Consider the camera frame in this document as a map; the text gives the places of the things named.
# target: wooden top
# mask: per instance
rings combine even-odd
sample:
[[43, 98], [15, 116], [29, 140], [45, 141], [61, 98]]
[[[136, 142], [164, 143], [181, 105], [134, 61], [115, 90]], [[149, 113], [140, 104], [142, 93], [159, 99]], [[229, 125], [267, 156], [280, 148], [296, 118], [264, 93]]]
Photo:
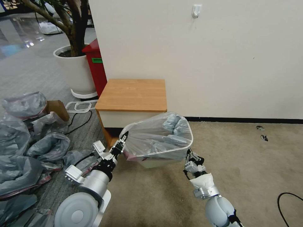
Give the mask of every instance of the wooden top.
[[99, 111], [166, 112], [165, 80], [110, 79], [95, 108]]

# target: trash can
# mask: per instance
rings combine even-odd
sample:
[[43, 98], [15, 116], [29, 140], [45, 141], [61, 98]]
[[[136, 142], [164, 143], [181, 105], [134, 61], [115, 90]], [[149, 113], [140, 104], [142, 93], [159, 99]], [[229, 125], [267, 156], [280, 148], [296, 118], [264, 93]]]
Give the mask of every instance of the trash can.
[[98, 40], [95, 39], [91, 44], [83, 48], [83, 53], [86, 54], [86, 58], [89, 64], [89, 68], [92, 72], [92, 78], [95, 83], [96, 91], [98, 97], [100, 97], [106, 83], [106, 75], [103, 66], [103, 61], [101, 58], [101, 53], [98, 45]]

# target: soil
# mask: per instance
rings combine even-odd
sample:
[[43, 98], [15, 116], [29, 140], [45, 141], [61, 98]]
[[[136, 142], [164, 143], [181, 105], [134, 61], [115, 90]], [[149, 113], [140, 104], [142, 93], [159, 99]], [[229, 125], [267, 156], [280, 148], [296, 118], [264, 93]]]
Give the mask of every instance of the soil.
[[67, 50], [65, 52], [61, 52], [59, 53], [59, 57], [71, 57], [71, 50]]

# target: beige carpet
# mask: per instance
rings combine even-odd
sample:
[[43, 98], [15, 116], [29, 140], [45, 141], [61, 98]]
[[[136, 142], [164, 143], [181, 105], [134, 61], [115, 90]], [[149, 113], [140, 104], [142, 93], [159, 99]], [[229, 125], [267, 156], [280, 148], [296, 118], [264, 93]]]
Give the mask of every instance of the beige carpet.
[[[221, 194], [247, 226], [285, 226], [281, 192], [303, 197], [303, 125], [190, 122], [193, 151], [205, 158]], [[268, 142], [260, 138], [266, 134]], [[210, 226], [205, 201], [193, 195], [183, 163], [156, 169], [119, 156], [109, 183], [112, 199], [101, 226]], [[281, 198], [290, 226], [302, 226], [303, 202]]]

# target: silver cylinder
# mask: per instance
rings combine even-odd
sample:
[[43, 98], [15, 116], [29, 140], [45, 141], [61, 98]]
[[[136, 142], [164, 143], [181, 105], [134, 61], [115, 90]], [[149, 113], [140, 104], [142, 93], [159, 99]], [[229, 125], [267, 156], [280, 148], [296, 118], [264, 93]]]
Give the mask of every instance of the silver cylinder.
[[85, 181], [80, 184], [79, 188], [83, 192], [91, 194], [101, 204], [102, 197], [107, 190], [107, 184], [109, 183], [108, 176], [99, 170], [93, 170], [86, 178]]

